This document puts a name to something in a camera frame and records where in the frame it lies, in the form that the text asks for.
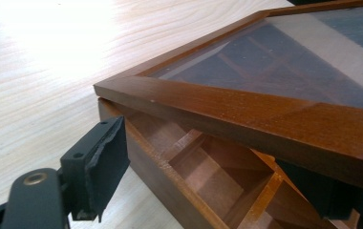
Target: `light wood surface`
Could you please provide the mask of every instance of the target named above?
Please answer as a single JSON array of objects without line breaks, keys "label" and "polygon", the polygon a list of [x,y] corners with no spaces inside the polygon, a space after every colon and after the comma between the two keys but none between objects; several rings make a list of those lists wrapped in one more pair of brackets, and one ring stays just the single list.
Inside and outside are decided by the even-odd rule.
[{"label": "light wood surface", "polygon": [[[93,84],[284,0],[0,1],[0,204],[98,122]],[[129,169],[102,224],[180,228]]]}]

